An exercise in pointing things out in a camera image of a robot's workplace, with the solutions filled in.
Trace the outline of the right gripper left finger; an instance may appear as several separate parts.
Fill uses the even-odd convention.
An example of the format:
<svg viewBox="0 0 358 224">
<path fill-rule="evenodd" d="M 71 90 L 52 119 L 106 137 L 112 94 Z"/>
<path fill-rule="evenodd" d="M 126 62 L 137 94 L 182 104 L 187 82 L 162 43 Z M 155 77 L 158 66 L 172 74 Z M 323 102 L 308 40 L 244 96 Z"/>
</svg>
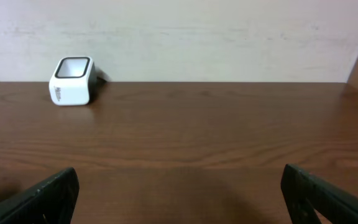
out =
<svg viewBox="0 0 358 224">
<path fill-rule="evenodd" d="M 0 224 L 70 224 L 79 189 L 75 169 L 63 169 L 0 202 Z"/>
</svg>

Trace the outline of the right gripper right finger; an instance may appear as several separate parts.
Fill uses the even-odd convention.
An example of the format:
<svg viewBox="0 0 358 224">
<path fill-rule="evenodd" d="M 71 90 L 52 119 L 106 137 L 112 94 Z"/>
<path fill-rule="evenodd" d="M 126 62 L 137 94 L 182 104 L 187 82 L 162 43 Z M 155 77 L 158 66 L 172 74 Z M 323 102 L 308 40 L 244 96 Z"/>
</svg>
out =
<svg viewBox="0 0 358 224">
<path fill-rule="evenodd" d="M 358 198 L 293 164 L 286 164 L 281 190 L 293 224 L 320 223 L 317 213 L 331 223 L 358 224 Z"/>
</svg>

